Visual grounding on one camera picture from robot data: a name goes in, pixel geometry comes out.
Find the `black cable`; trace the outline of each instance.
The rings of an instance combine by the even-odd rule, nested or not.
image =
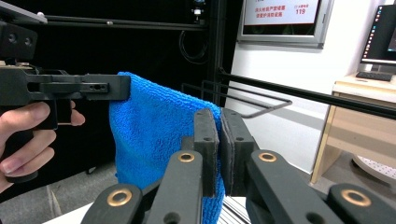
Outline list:
[[[186,32],[182,31],[180,33],[180,36],[178,37],[178,48],[180,49],[181,55],[189,62],[189,63],[195,63],[195,64],[204,64],[207,63],[207,59],[203,62],[196,62],[197,60],[201,60],[205,57],[206,50],[207,50],[207,40],[203,43],[202,49],[200,52],[196,55],[190,55],[187,51],[186,48],[184,47],[184,39],[186,37]]]

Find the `black handle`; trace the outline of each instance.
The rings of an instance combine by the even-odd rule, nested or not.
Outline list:
[[[3,115],[8,110],[16,109],[16,108],[17,107],[15,107],[15,106],[0,106],[0,116]],[[0,161],[9,157],[14,152],[18,151],[21,147],[23,147],[26,143],[28,143],[32,138],[33,138],[32,130],[20,131],[20,132],[16,132],[16,133],[12,134],[6,141],[6,148],[4,150],[4,153],[3,153]],[[24,176],[18,176],[18,177],[6,176],[6,179],[10,183],[23,183],[23,182],[26,182],[26,181],[36,178],[37,175],[38,175],[38,172],[35,171],[29,175],[24,175]]]

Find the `silver screen frame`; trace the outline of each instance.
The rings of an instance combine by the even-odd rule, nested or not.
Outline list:
[[[321,0],[313,35],[244,35],[246,2],[242,6],[237,41],[241,44],[323,49],[334,0]]]

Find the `blue cloth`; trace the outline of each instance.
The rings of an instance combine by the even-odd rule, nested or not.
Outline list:
[[[131,76],[126,101],[111,102],[110,127],[116,142],[116,168],[120,183],[143,189],[160,179],[170,156],[181,149],[182,136],[193,136],[193,115],[210,108],[220,129],[220,108],[137,75]],[[224,196],[218,172],[217,197],[203,199],[203,223],[217,223]]]

